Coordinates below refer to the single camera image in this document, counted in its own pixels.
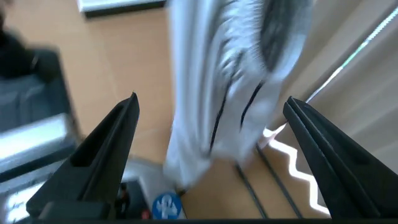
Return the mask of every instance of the garment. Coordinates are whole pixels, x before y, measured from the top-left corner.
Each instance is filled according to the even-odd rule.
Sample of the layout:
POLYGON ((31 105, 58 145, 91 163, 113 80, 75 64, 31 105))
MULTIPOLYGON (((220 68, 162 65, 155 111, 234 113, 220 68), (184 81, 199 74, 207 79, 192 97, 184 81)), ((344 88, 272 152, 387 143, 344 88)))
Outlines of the garment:
POLYGON ((175 115, 168 177, 189 188, 214 158, 247 159, 300 55, 311 3, 170 2, 175 115))

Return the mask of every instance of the floor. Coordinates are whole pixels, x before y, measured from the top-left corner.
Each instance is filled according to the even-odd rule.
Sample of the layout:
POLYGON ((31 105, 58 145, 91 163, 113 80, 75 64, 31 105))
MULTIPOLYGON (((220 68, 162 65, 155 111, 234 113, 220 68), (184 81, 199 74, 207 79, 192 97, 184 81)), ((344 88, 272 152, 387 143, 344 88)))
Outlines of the floor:
MULTIPOLYGON (((60 49, 70 97, 83 134, 88 134, 132 91, 141 114, 131 156, 162 163, 172 124, 167 11, 155 9, 84 19, 75 0, 16 0, 6 24, 31 45, 60 49)), ((289 157, 266 151, 304 217, 325 217, 308 204, 308 183, 289 175, 289 157)), ((231 162, 216 161, 183 197, 188 218, 261 218, 231 162)), ((245 167, 270 218, 296 218, 270 171, 255 157, 245 167)))

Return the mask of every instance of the black cable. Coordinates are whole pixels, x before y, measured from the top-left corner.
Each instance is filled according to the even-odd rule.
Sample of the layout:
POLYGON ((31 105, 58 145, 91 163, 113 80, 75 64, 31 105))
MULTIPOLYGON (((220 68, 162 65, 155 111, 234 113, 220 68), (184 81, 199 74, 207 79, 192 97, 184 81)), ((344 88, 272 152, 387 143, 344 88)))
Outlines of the black cable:
POLYGON ((242 168, 239 166, 239 164, 235 165, 236 170, 238 171, 239 177, 243 180, 246 188, 248 189, 250 196, 252 197, 254 203, 256 204, 257 209, 259 210, 262 218, 268 218, 266 211, 264 210, 264 207, 262 206, 260 200, 258 199, 256 193, 254 192, 253 188, 251 187, 251 184, 248 181, 248 178, 244 175, 242 168))
POLYGON ((299 208, 297 208, 297 205, 294 203, 292 196, 290 196, 289 192, 287 191, 285 185, 282 183, 280 180, 278 174, 275 172, 274 168, 272 168, 271 163, 268 161, 264 153, 261 151, 261 148, 258 144, 256 144, 256 149, 257 152, 260 155, 261 160, 265 163, 265 165, 268 167, 269 171, 271 172, 272 176, 274 177, 275 181, 277 182, 278 186, 282 190, 282 193, 285 195, 287 201, 289 202, 290 206, 293 208, 294 213, 296 213, 296 216, 298 218, 303 218, 303 215, 301 214, 299 208))

